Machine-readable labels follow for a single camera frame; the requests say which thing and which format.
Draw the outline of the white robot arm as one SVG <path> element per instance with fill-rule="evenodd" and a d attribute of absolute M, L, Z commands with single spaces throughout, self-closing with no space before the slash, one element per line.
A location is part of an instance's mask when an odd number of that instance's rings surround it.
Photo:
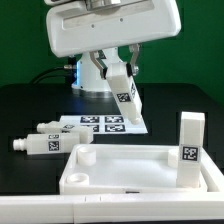
<path fill-rule="evenodd" d="M 44 0 L 48 39 L 58 57 L 81 57 L 73 91 L 91 98 L 107 98 L 110 88 L 104 71 L 120 61 L 118 49 L 132 53 L 129 70 L 136 65 L 144 42 L 177 35 L 181 21 L 176 0 Z"/>

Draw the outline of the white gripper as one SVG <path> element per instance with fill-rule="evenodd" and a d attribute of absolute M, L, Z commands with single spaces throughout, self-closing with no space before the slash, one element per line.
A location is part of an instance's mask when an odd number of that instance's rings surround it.
<path fill-rule="evenodd" d="M 103 80 L 107 72 L 103 49 L 130 45 L 127 74 L 136 76 L 137 43 L 172 37 L 181 30 L 175 0 L 108 0 L 92 9 L 87 4 L 87 0 L 79 0 L 51 8 L 46 16 L 48 38 L 58 57 L 90 52 Z"/>

